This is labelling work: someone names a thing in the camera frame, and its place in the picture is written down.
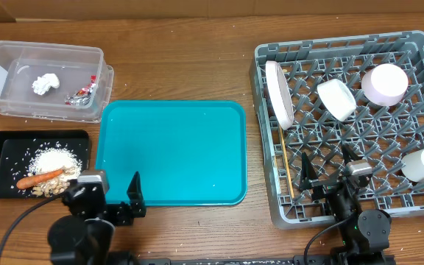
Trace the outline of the white tissue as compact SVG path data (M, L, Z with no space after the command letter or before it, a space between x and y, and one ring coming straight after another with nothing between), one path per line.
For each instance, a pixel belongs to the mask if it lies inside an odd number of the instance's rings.
M32 83L33 92L40 96L48 92L50 88L57 89L59 87L60 81L56 74L44 74Z

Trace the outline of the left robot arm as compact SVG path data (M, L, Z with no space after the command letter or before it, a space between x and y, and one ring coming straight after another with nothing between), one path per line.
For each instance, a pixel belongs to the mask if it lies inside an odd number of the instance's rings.
M146 215L140 174L127 187L128 202L108 203L106 172L84 171L62 195L70 214L49 229L48 243L53 264L124 264L140 262L129 250L111 252L110 245L119 226L132 225Z

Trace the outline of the red snack wrapper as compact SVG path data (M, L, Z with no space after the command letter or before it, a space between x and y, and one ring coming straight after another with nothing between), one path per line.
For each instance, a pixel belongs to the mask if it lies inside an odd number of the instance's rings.
M85 87L81 88L75 94L65 98L66 105L84 106L91 100L91 94L96 87L96 75L91 75L91 81Z

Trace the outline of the white bowl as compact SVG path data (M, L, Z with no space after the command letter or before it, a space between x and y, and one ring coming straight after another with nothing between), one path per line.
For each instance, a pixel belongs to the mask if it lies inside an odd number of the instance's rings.
M354 96L339 79L318 84L317 93L327 111L338 121L345 121L356 110Z

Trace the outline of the orange carrot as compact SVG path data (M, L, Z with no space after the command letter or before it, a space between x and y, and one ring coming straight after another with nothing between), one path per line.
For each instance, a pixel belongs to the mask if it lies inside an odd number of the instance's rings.
M21 189L21 190L31 188L33 186L40 184L40 183L43 183L43 182L49 181L51 179L54 179L56 177L59 177L64 172L65 172L64 169L58 169L58 170L55 170L53 172L47 172L47 173L43 173L43 174L36 174L36 175L29 176L29 177L25 177L23 179L20 179L16 183L16 187L18 189Z

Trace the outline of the wooden chopstick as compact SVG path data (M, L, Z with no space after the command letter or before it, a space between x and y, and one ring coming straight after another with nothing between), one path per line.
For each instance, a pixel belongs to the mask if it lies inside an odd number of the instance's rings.
M282 148L282 151L283 151L283 159L284 159L284 166L285 166L285 169L286 169L286 177L287 177L288 186L289 186L289 193L290 193L290 196L293 200L294 199L294 189L293 189L292 175L290 173L290 168L289 168L289 160L288 160L287 151L286 151L286 142L285 142L285 139L283 137L283 129L280 125L278 125L278 132L279 132L279 136L280 136L281 148Z

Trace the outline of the pink bowl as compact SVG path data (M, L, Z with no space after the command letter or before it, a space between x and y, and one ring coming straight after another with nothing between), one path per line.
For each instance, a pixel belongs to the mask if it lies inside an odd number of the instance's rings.
M405 71L394 64L384 63L367 72L361 81L364 95L379 106L393 106L400 102L409 86Z

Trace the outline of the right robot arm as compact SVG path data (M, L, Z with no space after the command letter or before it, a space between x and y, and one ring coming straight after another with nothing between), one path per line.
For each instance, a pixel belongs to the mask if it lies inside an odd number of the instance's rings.
M363 210L358 193L373 176L369 163L347 144L341 145L344 171L336 178L320 180L307 154L301 155L300 190L310 190L313 201L321 199L329 206L335 223L313 236L302 256L304 264L394 264L395 258L384 254L389 247L392 218L383 210ZM312 258L311 245L329 230L341 233L343 245L331 249L329 255Z

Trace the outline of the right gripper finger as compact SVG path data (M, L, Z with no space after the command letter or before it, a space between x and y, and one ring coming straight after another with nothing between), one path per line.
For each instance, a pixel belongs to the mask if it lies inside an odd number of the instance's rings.
M343 155L345 164L348 164L349 162L353 162L360 159L360 157L347 144L342 144L341 150L342 150L342 155Z
M301 154L301 161L302 168L300 173L300 182L303 183L306 180L317 180L317 173L314 171L314 167L311 165L311 161L305 152Z

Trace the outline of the white round plate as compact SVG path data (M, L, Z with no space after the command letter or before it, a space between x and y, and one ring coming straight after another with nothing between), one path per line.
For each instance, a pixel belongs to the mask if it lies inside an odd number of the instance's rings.
M270 101L283 130L289 129L294 122L294 109L285 74L280 64L275 61L266 61L266 84Z

